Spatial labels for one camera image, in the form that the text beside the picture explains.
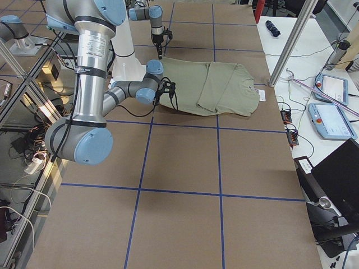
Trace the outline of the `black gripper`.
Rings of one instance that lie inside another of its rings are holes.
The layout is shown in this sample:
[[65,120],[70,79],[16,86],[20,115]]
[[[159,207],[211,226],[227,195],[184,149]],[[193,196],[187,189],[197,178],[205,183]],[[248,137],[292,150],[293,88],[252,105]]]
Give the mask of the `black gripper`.
[[160,81],[159,87],[155,92],[153,105],[158,105],[160,103],[160,97],[163,94],[168,94],[171,105],[173,105],[172,99],[176,97],[176,84],[170,79],[163,79]]
[[171,42],[172,31],[166,27],[152,27],[151,40],[157,46],[158,59],[162,59],[162,47],[166,47]]

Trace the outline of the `arm mounting base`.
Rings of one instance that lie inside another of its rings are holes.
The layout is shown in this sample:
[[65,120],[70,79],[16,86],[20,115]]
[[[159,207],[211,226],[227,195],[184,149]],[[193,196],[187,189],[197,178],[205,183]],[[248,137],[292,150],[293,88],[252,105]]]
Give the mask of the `arm mounting base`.
[[10,52],[14,56],[36,56],[46,41],[45,38],[33,36],[17,39],[14,45],[10,47]]

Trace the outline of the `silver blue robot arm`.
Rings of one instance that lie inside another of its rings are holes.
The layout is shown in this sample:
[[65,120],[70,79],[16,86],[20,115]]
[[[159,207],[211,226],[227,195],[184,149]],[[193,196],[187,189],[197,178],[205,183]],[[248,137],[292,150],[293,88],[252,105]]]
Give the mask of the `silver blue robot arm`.
[[130,8],[129,19],[134,21],[149,20],[151,27],[151,41],[156,47],[158,59],[162,59],[163,48],[173,39],[173,33],[169,28],[163,26],[163,9],[159,5],[151,7]]
[[84,165],[102,163],[111,153],[113,136],[105,116],[135,98],[157,106],[167,94],[177,103],[176,85],[163,75],[160,59],[142,65],[135,56],[130,20],[149,20],[151,39],[162,53],[165,35],[161,6],[127,8],[125,1],[48,1],[49,27],[79,37],[73,108],[46,132],[48,151]]

